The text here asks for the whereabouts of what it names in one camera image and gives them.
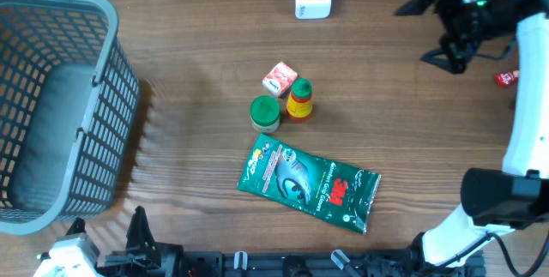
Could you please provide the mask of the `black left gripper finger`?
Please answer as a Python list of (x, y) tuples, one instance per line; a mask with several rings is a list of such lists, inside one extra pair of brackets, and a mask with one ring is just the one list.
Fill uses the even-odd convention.
[(72, 225), (70, 226), (69, 230), (66, 232), (66, 236), (85, 233), (86, 232), (85, 226), (86, 226), (86, 222), (84, 219), (80, 217), (76, 218), (72, 223)]
[(125, 250), (137, 253), (147, 253), (155, 250), (155, 241), (148, 225), (144, 207), (138, 206), (131, 217), (126, 233)]

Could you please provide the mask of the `red Nescafe sachet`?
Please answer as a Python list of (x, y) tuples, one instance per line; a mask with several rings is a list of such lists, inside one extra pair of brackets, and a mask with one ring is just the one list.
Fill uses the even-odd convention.
[(505, 72), (496, 74), (494, 76), (494, 81), (502, 88), (509, 87), (510, 85), (516, 83), (520, 77), (520, 71), (514, 70), (511, 72)]

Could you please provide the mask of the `red chilli sauce bottle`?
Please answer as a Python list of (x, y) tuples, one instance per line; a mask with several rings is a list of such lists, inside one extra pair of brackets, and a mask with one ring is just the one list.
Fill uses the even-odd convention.
[(291, 87), (287, 100), (286, 111), (294, 122), (304, 122), (311, 117), (313, 111), (312, 85), (305, 78), (298, 78)]

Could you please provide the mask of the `small red white box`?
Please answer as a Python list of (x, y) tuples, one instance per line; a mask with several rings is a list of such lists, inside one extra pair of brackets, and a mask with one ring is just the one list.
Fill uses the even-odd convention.
[(298, 79), (298, 73), (284, 62), (277, 63), (262, 79), (263, 86), (279, 98)]

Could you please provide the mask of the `green 3M gloves packet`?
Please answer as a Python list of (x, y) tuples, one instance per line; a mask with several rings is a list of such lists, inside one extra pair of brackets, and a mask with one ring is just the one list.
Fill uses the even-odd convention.
[(237, 188), (364, 234), (381, 175), (260, 134)]

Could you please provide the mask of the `green lid jar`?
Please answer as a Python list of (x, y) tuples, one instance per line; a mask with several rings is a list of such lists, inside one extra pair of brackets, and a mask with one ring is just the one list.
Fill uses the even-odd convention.
[(253, 128), (272, 134), (280, 126), (281, 109), (278, 100), (268, 95), (255, 98), (250, 104), (250, 120)]

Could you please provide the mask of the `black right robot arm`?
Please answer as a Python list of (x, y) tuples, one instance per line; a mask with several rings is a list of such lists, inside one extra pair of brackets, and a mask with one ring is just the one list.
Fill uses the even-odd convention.
[(484, 41), (512, 35), (519, 79), (501, 169), (469, 169), (459, 206), (414, 239), (403, 266), (420, 274), (460, 268), (489, 242), (548, 221), (548, 0), (409, 0), (395, 15), (422, 15), (429, 8), (445, 32), (423, 62), (459, 75)]

